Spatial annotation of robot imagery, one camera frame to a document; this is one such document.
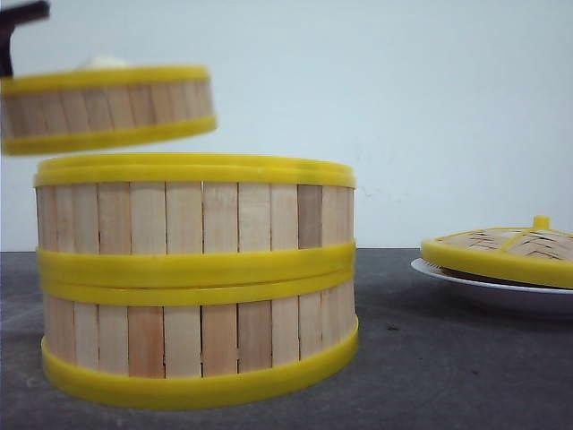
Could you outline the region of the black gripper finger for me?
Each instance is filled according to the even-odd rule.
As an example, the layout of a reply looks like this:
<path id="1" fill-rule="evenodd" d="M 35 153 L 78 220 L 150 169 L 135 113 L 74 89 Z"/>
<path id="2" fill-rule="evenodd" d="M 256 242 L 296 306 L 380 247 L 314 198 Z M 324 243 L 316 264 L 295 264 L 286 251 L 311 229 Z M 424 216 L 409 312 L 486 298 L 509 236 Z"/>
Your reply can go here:
<path id="1" fill-rule="evenodd" d="M 46 19 L 50 14 L 48 1 L 32 1 L 1 10 L 1 76 L 13 76 L 11 38 L 18 26 Z"/>

